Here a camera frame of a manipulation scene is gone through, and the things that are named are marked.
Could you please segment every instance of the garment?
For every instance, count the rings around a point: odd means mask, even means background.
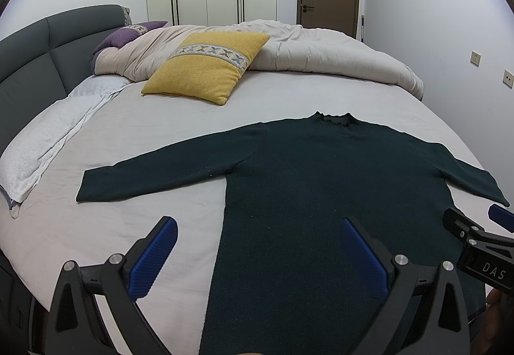
[[[392,254],[436,266],[461,243],[442,224],[446,180],[508,205],[486,171],[350,114],[257,123],[85,171],[77,201],[110,201],[226,175],[225,218],[200,354],[344,353],[378,303],[341,250],[356,217]],[[483,285],[459,273],[468,311]]]

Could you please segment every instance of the electrical outlet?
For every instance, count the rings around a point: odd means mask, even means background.
[[[476,52],[471,52],[471,63],[476,66],[480,66],[481,56]]]
[[[512,88],[512,83],[514,83],[514,75],[508,71],[505,71],[503,76],[503,82],[505,82],[509,87]]]

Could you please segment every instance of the blanket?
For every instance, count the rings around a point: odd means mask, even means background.
[[[343,75],[398,85],[417,99],[423,97],[423,82],[408,66],[391,56],[338,31],[305,29],[301,25],[269,20],[230,26],[182,25],[155,29],[122,48],[101,51],[94,64],[94,73],[118,74],[134,82],[145,81],[187,36],[202,31],[252,31],[270,35],[249,69]]]

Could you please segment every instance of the gray upholstered headboard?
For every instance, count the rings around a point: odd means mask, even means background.
[[[92,74],[93,49],[124,25],[118,5],[83,7],[0,40],[0,155],[34,117]]]

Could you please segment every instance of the white pillow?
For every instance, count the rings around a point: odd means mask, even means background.
[[[22,203],[65,143],[129,83],[118,75],[89,77],[34,117],[0,156],[0,186],[7,195]]]

